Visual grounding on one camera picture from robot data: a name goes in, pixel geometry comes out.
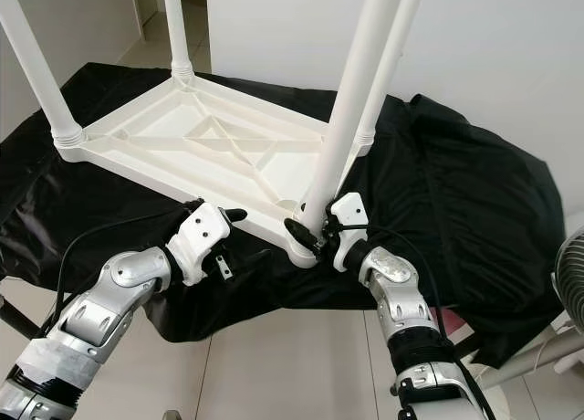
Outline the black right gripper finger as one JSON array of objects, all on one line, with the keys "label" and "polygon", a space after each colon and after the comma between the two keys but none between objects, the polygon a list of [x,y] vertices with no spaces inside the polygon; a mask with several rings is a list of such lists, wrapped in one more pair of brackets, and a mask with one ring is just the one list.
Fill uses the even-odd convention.
[{"label": "black right gripper finger", "polygon": [[287,228],[287,231],[289,235],[293,237],[293,240],[295,240],[297,244],[300,244],[301,247],[308,250],[320,250],[320,240],[310,232],[310,229],[299,223],[299,221],[293,218],[287,218],[285,219],[285,228]]}]

